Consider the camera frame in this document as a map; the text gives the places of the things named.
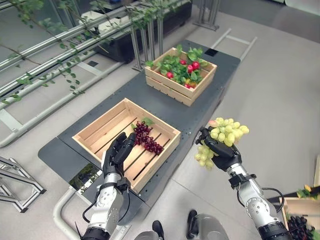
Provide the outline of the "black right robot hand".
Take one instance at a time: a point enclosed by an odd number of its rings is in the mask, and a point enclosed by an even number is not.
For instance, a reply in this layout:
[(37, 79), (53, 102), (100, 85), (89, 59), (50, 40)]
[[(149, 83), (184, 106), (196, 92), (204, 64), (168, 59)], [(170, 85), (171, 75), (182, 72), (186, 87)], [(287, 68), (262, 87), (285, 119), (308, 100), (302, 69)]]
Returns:
[(195, 143), (200, 144), (201, 141), (203, 141), (202, 145), (208, 147), (216, 154), (216, 156), (213, 157), (213, 163), (224, 172), (227, 172), (227, 170), (235, 164), (241, 165), (241, 154), (236, 146), (234, 144), (232, 146), (227, 146), (223, 142), (213, 139), (209, 132), (209, 130), (212, 129), (212, 127), (206, 128), (202, 126), (199, 129), (200, 135)]

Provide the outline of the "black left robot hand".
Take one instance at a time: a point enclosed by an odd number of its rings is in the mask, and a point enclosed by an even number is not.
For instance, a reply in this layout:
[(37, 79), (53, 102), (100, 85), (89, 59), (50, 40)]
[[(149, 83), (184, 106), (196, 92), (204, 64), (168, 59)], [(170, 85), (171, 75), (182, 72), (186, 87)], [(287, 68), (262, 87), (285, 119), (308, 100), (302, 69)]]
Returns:
[(101, 169), (104, 178), (110, 173), (124, 176), (124, 161), (131, 153), (135, 140), (136, 134), (134, 132), (130, 133), (129, 136), (126, 136), (126, 133), (122, 132), (111, 143), (109, 148), (103, 152)]

